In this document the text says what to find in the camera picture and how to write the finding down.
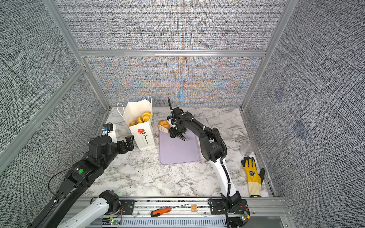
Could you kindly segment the white floral paper bag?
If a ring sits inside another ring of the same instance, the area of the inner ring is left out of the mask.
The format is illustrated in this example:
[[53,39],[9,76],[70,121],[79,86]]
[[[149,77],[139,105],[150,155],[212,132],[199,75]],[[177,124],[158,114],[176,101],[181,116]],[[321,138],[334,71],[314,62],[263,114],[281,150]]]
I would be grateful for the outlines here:
[[[156,144],[152,128],[152,97],[148,96],[147,99],[138,102],[128,102],[126,106],[124,106],[122,103],[117,103],[116,108],[119,115],[122,117],[130,132],[134,136],[134,141],[136,142],[138,148],[143,150],[155,147]],[[138,118],[142,118],[142,115],[145,112],[151,112],[151,119],[148,122],[138,123]],[[132,121],[136,121],[137,125],[129,126]]]

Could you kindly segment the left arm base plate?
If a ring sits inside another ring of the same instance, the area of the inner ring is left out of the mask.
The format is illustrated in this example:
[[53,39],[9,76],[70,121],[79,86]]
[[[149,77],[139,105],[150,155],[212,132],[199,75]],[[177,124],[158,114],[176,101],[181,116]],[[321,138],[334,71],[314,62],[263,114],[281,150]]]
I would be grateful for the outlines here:
[[135,202],[134,199],[120,199],[117,215],[132,215],[135,208]]

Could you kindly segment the white food tongs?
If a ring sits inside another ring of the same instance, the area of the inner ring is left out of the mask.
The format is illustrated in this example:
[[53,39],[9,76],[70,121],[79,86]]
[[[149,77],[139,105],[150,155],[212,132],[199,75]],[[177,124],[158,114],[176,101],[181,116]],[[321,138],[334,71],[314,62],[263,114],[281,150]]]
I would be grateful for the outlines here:
[[[162,125],[158,125],[158,129],[159,129],[159,131],[161,131],[161,132],[163,132],[163,133],[166,133],[166,134],[168,134],[169,133],[169,131],[168,131],[168,129],[167,128],[165,128],[164,126],[162,126]],[[185,138],[183,135],[178,135],[177,136],[177,138],[179,138],[179,139],[181,139],[181,140],[183,140],[183,141],[187,141],[188,139],[187,138]]]

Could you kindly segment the small orange block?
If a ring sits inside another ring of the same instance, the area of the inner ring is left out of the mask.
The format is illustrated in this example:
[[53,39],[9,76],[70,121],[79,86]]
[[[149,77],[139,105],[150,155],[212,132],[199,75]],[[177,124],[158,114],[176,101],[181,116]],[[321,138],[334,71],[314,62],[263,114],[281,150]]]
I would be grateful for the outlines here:
[[197,209],[197,205],[192,205],[191,206],[191,212],[197,212],[198,209]]

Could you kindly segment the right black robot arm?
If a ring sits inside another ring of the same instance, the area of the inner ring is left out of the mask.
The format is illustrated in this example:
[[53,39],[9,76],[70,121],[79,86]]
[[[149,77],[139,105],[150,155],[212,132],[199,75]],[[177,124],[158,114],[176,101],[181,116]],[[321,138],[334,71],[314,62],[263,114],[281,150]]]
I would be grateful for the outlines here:
[[229,174],[225,161],[228,149],[219,130],[202,124],[190,112],[184,112],[179,107],[172,108],[171,99],[168,98],[167,100],[171,111],[171,115],[167,119],[172,125],[168,129],[170,137],[184,140],[184,134],[187,130],[198,137],[201,153],[204,159],[211,163],[217,175],[225,211],[233,213],[233,210],[241,203],[241,195]]

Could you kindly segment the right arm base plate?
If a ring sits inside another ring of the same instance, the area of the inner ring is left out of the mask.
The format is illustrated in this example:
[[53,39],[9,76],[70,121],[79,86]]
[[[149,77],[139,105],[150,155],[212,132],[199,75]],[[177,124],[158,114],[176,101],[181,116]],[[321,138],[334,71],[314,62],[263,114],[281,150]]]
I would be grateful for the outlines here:
[[235,214],[235,215],[244,215],[248,214],[250,215],[250,210],[247,204],[247,201],[245,199],[241,199],[241,201],[235,205],[232,206],[228,203],[228,206],[225,204],[225,200],[222,198],[208,199],[208,205],[210,207],[210,212],[212,215],[224,215],[226,213],[226,209],[228,208],[228,214]]

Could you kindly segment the small striped bun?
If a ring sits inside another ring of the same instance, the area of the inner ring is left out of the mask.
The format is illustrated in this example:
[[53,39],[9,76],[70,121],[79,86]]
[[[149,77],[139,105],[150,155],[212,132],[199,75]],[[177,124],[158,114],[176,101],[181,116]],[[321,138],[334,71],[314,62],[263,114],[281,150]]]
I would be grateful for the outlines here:
[[143,122],[148,122],[151,119],[151,112],[145,112],[142,115]]

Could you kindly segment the striped round bun top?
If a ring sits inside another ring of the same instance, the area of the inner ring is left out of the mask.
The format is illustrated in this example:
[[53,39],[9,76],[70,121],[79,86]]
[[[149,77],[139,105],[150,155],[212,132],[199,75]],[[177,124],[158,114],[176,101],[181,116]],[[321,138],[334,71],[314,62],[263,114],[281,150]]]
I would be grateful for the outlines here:
[[137,120],[137,122],[138,122],[139,124],[143,123],[142,118],[141,118],[141,117],[139,117],[139,118],[138,118],[138,120]]

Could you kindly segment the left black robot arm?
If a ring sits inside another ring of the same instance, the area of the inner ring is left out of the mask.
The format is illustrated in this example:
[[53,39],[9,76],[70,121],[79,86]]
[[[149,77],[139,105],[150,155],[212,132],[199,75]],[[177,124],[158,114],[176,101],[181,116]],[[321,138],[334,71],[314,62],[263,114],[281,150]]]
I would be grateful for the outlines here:
[[134,136],[113,142],[108,135],[89,140],[89,151],[69,169],[59,189],[53,193],[41,213],[31,222],[30,228],[56,228],[75,202],[94,181],[101,176],[119,154],[134,149]]

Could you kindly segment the orange handled screwdriver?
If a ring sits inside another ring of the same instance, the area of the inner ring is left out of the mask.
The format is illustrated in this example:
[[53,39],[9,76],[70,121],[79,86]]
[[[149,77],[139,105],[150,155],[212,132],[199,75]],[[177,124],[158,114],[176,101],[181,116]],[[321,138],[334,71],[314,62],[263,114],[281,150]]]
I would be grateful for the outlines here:
[[184,207],[184,206],[187,206],[187,205],[189,205],[189,204],[187,203],[187,204],[183,204],[183,205],[175,206],[175,207],[167,207],[167,208],[156,209],[156,210],[154,210],[150,213],[150,216],[152,218],[159,217],[163,214],[169,213],[172,209],[181,208],[181,207]]

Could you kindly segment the aluminium front rail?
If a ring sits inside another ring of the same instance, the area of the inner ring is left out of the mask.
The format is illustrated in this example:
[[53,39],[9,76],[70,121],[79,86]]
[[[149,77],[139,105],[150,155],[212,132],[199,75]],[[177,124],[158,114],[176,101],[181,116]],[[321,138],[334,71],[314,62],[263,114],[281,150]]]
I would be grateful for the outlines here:
[[[71,207],[58,228],[225,228],[226,219],[243,224],[246,228],[294,228],[293,215],[283,198],[242,198],[247,201],[250,215],[212,215],[208,199],[220,197],[122,197],[135,200],[132,215],[107,213],[108,206],[100,199],[82,197]],[[169,213],[152,218],[156,209],[172,209]],[[197,205],[197,212],[191,206]]]

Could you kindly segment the yellow white object right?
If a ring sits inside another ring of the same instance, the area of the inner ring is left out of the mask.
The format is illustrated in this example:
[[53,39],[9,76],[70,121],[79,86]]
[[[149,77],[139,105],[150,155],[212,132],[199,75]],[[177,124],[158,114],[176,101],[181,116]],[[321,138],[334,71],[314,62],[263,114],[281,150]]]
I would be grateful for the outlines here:
[[256,161],[253,157],[244,157],[241,161],[242,167],[247,175],[248,192],[251,198],[261,197],[261,187],[265,177],[265,169],[257,170]]

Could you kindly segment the lilac plastic tray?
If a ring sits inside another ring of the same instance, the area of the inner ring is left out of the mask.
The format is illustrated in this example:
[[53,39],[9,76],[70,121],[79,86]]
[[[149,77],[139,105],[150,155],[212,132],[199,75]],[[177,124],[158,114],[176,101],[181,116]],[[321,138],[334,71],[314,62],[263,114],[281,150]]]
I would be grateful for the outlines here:
[[169,134],[159,131],[159,154],[162,165],[199,161],[201,152],[195,134],[187,130],[184,136],[187,141],[171,138]]

